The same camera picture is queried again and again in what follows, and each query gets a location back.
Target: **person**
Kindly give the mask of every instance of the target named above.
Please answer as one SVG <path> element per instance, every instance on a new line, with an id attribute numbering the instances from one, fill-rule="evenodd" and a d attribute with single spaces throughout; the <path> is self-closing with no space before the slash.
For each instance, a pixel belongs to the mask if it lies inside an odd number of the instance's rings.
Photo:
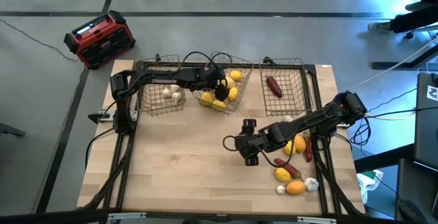
<path id="1" fill-rule="evenodd" d="M 407 5 L 406 9 L 413 12 L 399 15 L 390 22 L 369 23 L 368 31 L 371 33 L 409 32 L 438 22 L 438 0 L 421 0 Z"/>

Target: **wire basket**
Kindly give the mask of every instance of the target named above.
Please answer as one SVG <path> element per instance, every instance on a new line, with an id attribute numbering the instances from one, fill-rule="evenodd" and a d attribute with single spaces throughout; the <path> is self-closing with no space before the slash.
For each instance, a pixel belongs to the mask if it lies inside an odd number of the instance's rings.
<path id="1" fill-rule="evenodd" d="M 259 63 L 261 87 L 267 116 L 297 115 L 312 110 L 304 64 L 299 58 L 271 59 Z M 273 76 L 283 96 L 274 95 L 266 78 Z"/>
<path id="2" fill-rule="evenodd" d="M 180 66 L 178 55 L 155 55 L 154 58 L 140 60 L 136 62 L 135 68 L 147 66 L 148 69 L 155 70 L 169 70 L 175 71 Z M 172 98 L 165 98 L 163 90 L 170 89 L 168 84 L 147 84 L 139 90 L 137 109 L 139 112 L 146 112 L 154 116 L 158 114 L 167 114 L 184 109 L 185 93 L 183 89 L 179 89 L 181 99 L 175 103 Z"/>
<path id="3" fill-rule="evenodd" d="M 224 112 L 225 114 L 232 114 L 239 107 L 240 101 L 242 100 L 245 92 L 246 85 L 248 84 L 249 77 L 251 76 L 251 73 L 253 71 L 254 63 L 228 54 L 218 54 L 214 58 L 214 62 L 218 66 L 224 67 L 225 75 L 227 77 L 229 77 L 230 72 L 234 70 L 240 71 L 243 74 L 242 80 L 235 82 L 235 87 L 239 90 L 237 99 L 235 101 L 230 101 L 228 98 L 225 99 L 223 101 L 223 103 L 225 103 L 225 108 L 221 108 L 214 104 L 203 101 L 201 99 L 201 95 L 204 93 L 204 91 L 202 90 L 195 90 L 193 92 L 193 97 L 196 98 L 199 104 L 201 104 L 202 106 L 213 108 L 217 111 Z M 214 97 L 214 90 L 211 91 L 211 95 Z"/>

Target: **white garlic bulb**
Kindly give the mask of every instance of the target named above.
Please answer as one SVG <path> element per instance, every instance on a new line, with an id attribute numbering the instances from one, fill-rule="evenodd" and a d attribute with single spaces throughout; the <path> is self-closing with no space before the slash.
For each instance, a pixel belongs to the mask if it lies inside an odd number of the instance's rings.
<path id="1" fill-rule="evenodd" d="M 318 183 L 315 178 L 308 177 L 304 180 L 304 185 L 306 186 L 306 190 L 311 192 L 317 190 L 320 183 Z"/>
<path id="2" fill-rule="evenodd" d="M 286 187 L 284 185 L 277 186 L 275 190 L 280 195 L 283 195 L 286 193 Z"/>
<path id="3" fill-rule="evenodd" d="M 175 93 L 176 91 L 178 91 L 180 89 L 180 87 L 176 84 L 173 84 L 170 86 L 170 91 L 172 91 L 172 93 Z"/>
<path id="4" fill-rule="evenodd" d="M 163 90 L 163 97 L 169 98 L 171 96 L 172 96 L 171 91 L 168 88 L 164 88 L 164 90 Z"/>
<path id="5" fill-rule="evenodd" d="M 172 100 L 175 102 L 175 105 L 178 104 L 179 100 L 181 100 L 181 93 L 180 92 L 173 93 Z"/>
<path id="6" fill-rule="evenodd" d="M 293 121 L 294 119 L 292 118 L 292 116 L 290 116 L 290 115 L 285 115 L 285 116 L 283 116 L 283 121 Z"/>

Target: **wooden tabletop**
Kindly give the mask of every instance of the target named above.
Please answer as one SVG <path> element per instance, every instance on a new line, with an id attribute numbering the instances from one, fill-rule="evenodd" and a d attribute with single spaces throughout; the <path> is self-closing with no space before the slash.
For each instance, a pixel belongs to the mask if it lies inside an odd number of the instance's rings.
<path id="1" fill-rule="evenodd" d="M 133 63 L 131 60 L 117 60 L 112 74 L 131 69 Z M 322 103 L 325 104 L 337 93 L 333 70 L 328 65 L 315 67 Z M 267 117 L 265 114 L 257 67 L 250 76 L 238 110 L 231 115 L 200 106 L 188 90 L 185 96 L 186 103 L 182 111 L 157 116 L 140 113 L 123 210 L 321 214 L 318 192 L 305 192 L 299 196 L 277 195 L 275 188 L 281 183 L 274 176 L 274 168 L 261 156 L 259 166 L 248 167 L 238 152 L 230 152 L 222 147 L 222 139 L 227 135 L 237 135 L 245 118 L 257 119 L 258 127 L 281 120 L 280 117 Z M 108 87 L 103 108 L 113 101 Z M 96 134 L 111 126 L 111 123 L 99 123 Z M 346 135 L 342 129 L 338 133 Z M 113 133 L 94 142 L 78 206 L 87 204 L 107 179 L 116 138 L 117 135 Z M 228 145 L 232 146 L 233 142 L 228 141 Z M 333 137 L 331 153 L 337 183 L 355 207 L 365 212 L 350 145 Z M 283 150 L 269 153 L 268 157 L 272 160 L 287 159 Z M 315 177 L 314 163 L 306 163 L 302 155 L 292 157 L 291 164 L 301 171 L 303 178 Z M 332 212 L 330 188 L 327 182 L 324 185 L 328 208 Z M 115 204 L 118 182 L 115 186 L 111 206 Z"/>

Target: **concrete floor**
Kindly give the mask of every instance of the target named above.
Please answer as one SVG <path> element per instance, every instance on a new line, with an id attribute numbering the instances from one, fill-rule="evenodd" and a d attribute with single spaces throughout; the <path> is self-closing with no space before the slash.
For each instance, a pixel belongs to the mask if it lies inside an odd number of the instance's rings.
<path id="1" fill-rule="evenodd" d="M 332 64 L 339 90 L 359 83 L 380 71 L 373 61 L 401 61 L 430 40 L 427 33 L 404 40 L 402 34 L 374 35 L 366 25 L 370 16 L 403 13 L 415 0 L 112 0 L 110 8 L 121 12 L 305 12 L 331 13 L 333 18 L 259 17 L 128 17 L 137 40 L 123 59 L 141 59 L 155 53 L 185 55 L 198 50 L 219 50 L 258 62 L 272 58 L 299 57 L 307 64 Z M 100 12 L 105 0 L 0 0 L 1 11 L 87 11 Z M 336 18 L 354 13 L 359 18 Z M 62 50 L 64 33 L 91 17 L 4 16 L 0 17 L 29 35 Z M 57 140 L 73 97 L 80 62 L 69 62 L 56 52 L 24 37 L 0 23 L 0 122 L 27 131 L 24 138 L 0 137 L 0 215 L 24 214 L 35 210 L 47 176 Z M 87 115 L 100 109 L 112 64 L 90 71 L 77 116 L 57 177 L 48 211 L 76 207 L 83 179 L 88 141 L 96 125 Z M 415 71 L 392 71 L 355 89 L 366 106 L 373 108 L 416 84 Z M 415 93 L 386 105 L 375 113 L 415 106 Z M 378 153 L 411 143 L 414 119 L 371 121 L 372 139 L 364 147 Z M 403 132 L 392 132 L 394 125 Z M 396 168 L 388 174 L 396 173 Z M 386 181 L 395 188 L 395 181 Z M 384 186 L 385 210 L 391 215 L 395 197 Z M 369 204 L 377 195 L 369 197 Z"/>

